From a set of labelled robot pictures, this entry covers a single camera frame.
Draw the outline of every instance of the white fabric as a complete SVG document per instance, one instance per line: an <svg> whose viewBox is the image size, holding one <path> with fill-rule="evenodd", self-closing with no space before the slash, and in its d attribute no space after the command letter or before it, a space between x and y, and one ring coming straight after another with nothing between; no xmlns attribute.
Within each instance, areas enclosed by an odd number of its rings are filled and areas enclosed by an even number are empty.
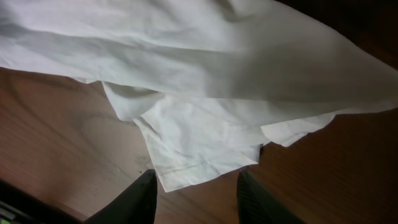
<svg viewBox="0 0 398 224"><path fill-rule="evenodd" d="M271 0L0 0L0 66L102 81L166 191L398 95L393 68Z"/></svg>

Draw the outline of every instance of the brown wooden surface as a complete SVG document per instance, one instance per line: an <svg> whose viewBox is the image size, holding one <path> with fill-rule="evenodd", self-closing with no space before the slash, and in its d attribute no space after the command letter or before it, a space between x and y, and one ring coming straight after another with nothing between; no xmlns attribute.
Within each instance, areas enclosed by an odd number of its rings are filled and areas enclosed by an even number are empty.
<svg viewBox="0 0 398 224"><path fill-rule="evenodd" d="M282 2L398 67L396 1ZM398 223L398 110L343 115L250 171L308 223ZM141 133L100 83L0 68L0 178L85 219L151 167ZM165 194L156 223L238 223L236 178Z"/></svg>

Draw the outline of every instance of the white cloth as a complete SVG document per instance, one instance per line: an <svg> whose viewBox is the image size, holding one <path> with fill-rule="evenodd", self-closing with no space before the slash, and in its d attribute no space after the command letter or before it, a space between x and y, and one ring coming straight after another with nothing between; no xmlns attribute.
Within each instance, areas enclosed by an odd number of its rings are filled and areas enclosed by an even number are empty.
<svg viewBox="0 0 398 224"><path fill-rule="evenodd" d="M166 191L398 95L393 68L271 0L0 0L0 66L102 81Z"/></svg>

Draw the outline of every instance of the white towel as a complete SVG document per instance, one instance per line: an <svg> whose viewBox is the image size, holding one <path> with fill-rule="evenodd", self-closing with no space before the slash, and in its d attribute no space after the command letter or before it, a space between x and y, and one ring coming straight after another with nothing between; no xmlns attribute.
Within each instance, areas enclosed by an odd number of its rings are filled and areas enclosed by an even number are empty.
<svg viewBox="0 0 398 224"><path fill-rule="evenodd" d="M393 68L271 0L0 0L0 66L102 81L166 192L398 95Z"/></svg>

